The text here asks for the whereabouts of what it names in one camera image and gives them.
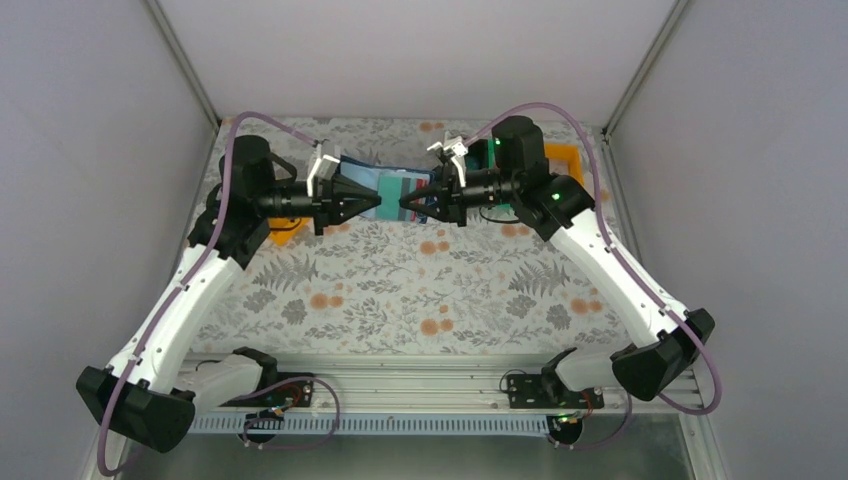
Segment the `blue leather card holder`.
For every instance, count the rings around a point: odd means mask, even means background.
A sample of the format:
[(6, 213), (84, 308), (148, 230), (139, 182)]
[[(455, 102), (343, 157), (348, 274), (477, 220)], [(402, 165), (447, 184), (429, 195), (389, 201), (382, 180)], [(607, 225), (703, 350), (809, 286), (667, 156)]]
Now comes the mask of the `blue leather card holder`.
[(376, 166), (342, 155), (338, 172), (381, 197), (381, 203), (360, 214), (369, 220), (426, 224), (428, 217), (400, 206), (400, 198), (426, 187), (434, 178), (432, 171), (391, 166)]

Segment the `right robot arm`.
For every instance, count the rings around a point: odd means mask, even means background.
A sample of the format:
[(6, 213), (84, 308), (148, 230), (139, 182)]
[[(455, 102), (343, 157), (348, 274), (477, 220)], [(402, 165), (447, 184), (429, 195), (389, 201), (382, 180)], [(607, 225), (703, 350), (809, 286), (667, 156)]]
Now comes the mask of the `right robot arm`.
[(551, 172), (542, 130), (509, 116), (492, 129), (493, 167), (469, 171), (469, 142), (433, 144), (444, 162), (437, 179), (402, 196), (401, 207), (463, 226), (470, 208), (509, 204), (528, 228), (570, 259), (610, 303), (630, 344), (605, 354), (569, 349), (544, 369), (551, 396), (618, 385), (651, 401), (700, 356), (715, 328), (705, 309), (691, 310), (662, 288), (618, 241), (589, 192)]

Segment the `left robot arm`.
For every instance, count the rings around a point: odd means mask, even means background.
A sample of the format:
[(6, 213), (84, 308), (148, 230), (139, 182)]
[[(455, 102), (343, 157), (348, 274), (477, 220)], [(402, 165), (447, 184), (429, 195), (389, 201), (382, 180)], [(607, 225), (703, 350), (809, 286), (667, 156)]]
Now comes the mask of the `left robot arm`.
[(197, 415), (277, 386), (276, 360), (249, 347), (191, 373), (181, 370), (203, 320), (241, 277), (275, 218), (308, 218), (316, 233), (377, 207), (378, 193), (341, 175), (339, 159), (315, 151), (310, 175), (269, 142), (241, 135), (220, 162), (222, 181), (209, 194), (169, 286), (142, 326), (105, 367), (88, 367), (76, 388), (103, 432), (160, 453), (174, 449)]

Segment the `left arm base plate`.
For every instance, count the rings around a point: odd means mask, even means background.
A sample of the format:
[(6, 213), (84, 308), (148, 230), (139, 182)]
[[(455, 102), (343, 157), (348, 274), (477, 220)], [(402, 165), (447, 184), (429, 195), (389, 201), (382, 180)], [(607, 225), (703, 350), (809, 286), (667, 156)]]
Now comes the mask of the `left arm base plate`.
[(254, 409), (273, 408), (306, 408), (312, 403), (314, 390), (313, 374), (308, 372), (279, 372), (278, 379), (286, 381), (285, 385), (277, 386), (269, 393), (241, 399), (230, 400), (223, 407), (243, 407)]

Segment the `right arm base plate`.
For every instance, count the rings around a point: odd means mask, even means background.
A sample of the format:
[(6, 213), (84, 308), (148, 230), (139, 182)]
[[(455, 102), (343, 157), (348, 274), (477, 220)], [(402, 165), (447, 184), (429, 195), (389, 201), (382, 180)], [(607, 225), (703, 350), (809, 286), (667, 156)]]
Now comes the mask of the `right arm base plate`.
[(510, 373), (502, 389), (511, 409), (602, 409), (605, 399), (594, 389), (568, 390), (556, 375)]

